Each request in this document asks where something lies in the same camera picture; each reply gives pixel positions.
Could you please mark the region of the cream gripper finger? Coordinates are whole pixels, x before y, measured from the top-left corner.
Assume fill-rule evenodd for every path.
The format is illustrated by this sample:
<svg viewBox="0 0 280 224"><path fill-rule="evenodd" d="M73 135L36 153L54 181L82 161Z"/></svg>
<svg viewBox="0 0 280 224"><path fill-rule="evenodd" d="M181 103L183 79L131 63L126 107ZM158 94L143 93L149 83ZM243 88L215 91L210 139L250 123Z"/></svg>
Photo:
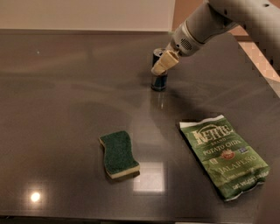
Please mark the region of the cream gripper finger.
<svg viewBox="0 0 280 224"><path fill-rule="evenodd" d="M156 61L152 66L151 72L155 75L162 75L179 63L179 54L172 50L156 49L153 52L153 56Z"/></svg>

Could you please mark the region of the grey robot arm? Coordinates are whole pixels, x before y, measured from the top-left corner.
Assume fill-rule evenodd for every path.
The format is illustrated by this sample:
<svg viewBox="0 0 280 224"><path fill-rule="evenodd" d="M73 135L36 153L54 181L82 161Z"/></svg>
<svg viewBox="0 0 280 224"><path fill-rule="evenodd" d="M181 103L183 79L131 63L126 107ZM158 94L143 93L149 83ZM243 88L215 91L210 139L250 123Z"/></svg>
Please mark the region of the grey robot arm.
<svg viewBox="0 0 280 224"><path fill-rule="evenodd" d="M276 71L280 70L280 9L269 0L204 0L177 28L151 71L162 75L213 37L241 26Z"/></svg>

